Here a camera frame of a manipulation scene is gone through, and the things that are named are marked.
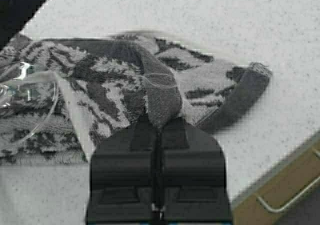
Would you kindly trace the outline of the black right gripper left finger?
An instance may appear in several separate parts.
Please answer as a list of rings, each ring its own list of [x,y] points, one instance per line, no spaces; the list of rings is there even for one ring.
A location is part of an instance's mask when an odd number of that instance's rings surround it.
[[[152,219],[152,147],[147,115],[103,140],[90,161],[87,224],[139,224]]]

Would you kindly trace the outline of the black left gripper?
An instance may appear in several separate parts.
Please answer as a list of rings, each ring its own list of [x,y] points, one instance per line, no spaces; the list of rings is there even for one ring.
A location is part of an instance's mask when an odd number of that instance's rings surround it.
[[[0,0],[0,48],[19,33],[47,0]]]

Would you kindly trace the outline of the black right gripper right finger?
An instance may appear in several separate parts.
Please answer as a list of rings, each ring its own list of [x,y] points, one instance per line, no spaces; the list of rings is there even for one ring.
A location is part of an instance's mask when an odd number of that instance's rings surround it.
[[[213,137],[175,118],[161,131],[158,151],[166,224],[232,224],[226,159]]]

